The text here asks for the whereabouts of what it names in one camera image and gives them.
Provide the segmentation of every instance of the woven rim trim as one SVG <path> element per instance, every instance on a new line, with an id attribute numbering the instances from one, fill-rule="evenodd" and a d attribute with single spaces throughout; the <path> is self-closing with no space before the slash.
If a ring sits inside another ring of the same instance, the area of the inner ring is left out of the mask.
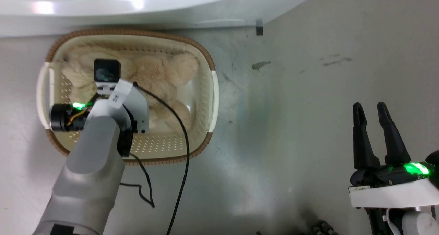
<path id="1" fill-rule="evenodd" d="M 46 62 L 51 63 L 53 60 L 53 57 L 55 56 L 55 53 L 59 49 L 61 45 L 63 45 L 66 41 L 79 37 L 79 36 L 87 36 L 87 35 L 137 35 L 137 36 L 147 36 L 147 37 L 154 37 L 154 38 L 165 38 L 170 40 L 175 40 L 179 42 L 183 42 L 186 44 L 190 44 L 191 46 L 198 49 L 206 58 L 207 64 L 209 65 L 210 70 L 215 70 L 215 64 L 213 63 L 213 59 L 210 56 L 209 52 L 200 45 L 198 42 L 186 38 L 179 35 L 171 35 L 167 33 L 161 33 L 161 32 L 151 32 L 151 31 L 143 31 L 143 30 L 135 30 L 135 29 L 85 29 L 85 30 L 78 30 L 71 32 L 69 34 L 64 35 L 60 39 L 58 39 L 55 43 L 53 43 L 52 47 L 49 49 L 49 52 L 46 56 Z M 49 138 L 50 143 L 64 156 L 67 157 L 69 154 L 69 150 L 64 148 L 64 146 L 58 141 L 55 134 L 51 130 L 46 130 L 47 138 Z M 203 150 L 206 148 L 206 146 L 209 144 L 210 139 L 212 138 L 212 133 L 208 132 L 206 134 L 206 137 L 204 138 L 204 141 L 202 144 L 192 151 L 190 153 L 190 158 L 196 157 L 199 155 Z M 155 158 L 150 160 L 142 159 L 142 165 L 150 166 L 150 165 L 162 165 L 162 164 L 169 164 L 169 163 L 178 163 L 182 161 L 186 161 L 187 155 L 182 155 L 179 157 L 171 157 L 171 158 Z M 136 160 L 132 159 L 124 159 L 126 166 L 138 166 L 138 162 Z"/>

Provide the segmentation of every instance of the gray floor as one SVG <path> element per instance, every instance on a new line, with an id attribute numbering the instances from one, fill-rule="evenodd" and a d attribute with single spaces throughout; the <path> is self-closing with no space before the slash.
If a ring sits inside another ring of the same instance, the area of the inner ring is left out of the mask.
<path id="1" fill-rule="evenodd" d="M 191 160 L 173 234 L 283 235 L 317 217 L 370 234 L 348 200 L 352 104 L 376 155 L 385 101 L 413 160 L 439 149 L 437 0 L 308 0 L 264 27 L 175 32 L 204 45 L 221 90 L 209 146 Z M 31 234 L 65 158 L 36 116 L 35 84 L 58 37 L 0 39 L 0 226 Z M 253 65 L 271 61 L 259 69 Z M 105 235 L 164 234 L 184 164 L 150 166 L 157 207 L 120 188 Z M 123 181 L 145 183 L 128 167 Z"/>

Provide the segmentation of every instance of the plastic laundry basket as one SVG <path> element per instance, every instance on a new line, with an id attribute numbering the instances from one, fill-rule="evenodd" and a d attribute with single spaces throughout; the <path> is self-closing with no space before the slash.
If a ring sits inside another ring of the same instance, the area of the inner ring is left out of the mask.
<path id="1" fill-rule="evenodd" d="M 193 125 L 188 131 L 191 158 L 200 154 L 212 137 L 218 117 L 218 78 L 215 65 L 204 47 L 196 41 L 177 35 L 127 29 L 92 29 L 75 31 L 56 41 L 41 68 L 37 89 L 36 105 L 38 116 L 46 129 L 50 142 L 67 155 L 75 145 L 80 132 L 53 132 L 50 130 L 48 105 L 69 103 L 70 81 L 61 73 L 67 52 L 78 46 L 102 46 L 116 50 L 128 58 L 143 54 L 174 55 L 190 52 L 199 60 L 196 77 L 191 80 Z M 49 79 L 49 103 L 46 103 L 47 79 Z M 182 133 L 150 132 L 135 134 L 131 152 L 144 165 L 177 163 L 186 160 L 185 140 Z M 124 159 L 127 165 L 136 165 L 134 158 Z"/>

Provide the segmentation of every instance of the green led indicator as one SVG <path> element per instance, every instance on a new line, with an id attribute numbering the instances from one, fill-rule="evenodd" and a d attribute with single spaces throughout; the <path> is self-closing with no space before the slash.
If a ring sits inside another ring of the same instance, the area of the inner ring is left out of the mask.
<path id="1" fill-rule="evenodd" d="M 72 104 L 72 106 L 75 107 L 75 108 L 78 109 L 78 110 L 82 110 L 82 108 L 84 108 L 86 105 L 85 105 L 85 104 L 82 104 L 82 103 L 74 102 L 74 103 Z"/>
<path id="2" fill-rule="evenodd" d="M 406 171 L 410 174 L 422 174 L 422 175 L 429 175 L 430 171 L 423 166 L 421 163 L 407 163 L 404 164 L 404 167 L 406 168 Z"/>

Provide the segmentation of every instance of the tape piece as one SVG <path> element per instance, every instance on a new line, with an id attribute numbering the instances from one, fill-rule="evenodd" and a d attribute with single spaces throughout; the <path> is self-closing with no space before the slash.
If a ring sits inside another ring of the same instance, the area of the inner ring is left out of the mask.
<path id="1" fill-rule="evenodd" d="M 114 91 L 111 93 L 110 97 L 108 98 L 108 100 L 110 101 L 109 104 L 112 107 L 119 109 L 122 106 L 125 99 L 127 98 L 132 88 L 133 88 L 132 82 L 128 82 L 124 79 L 119 79 L 119 82 L 117 82 Z"/>

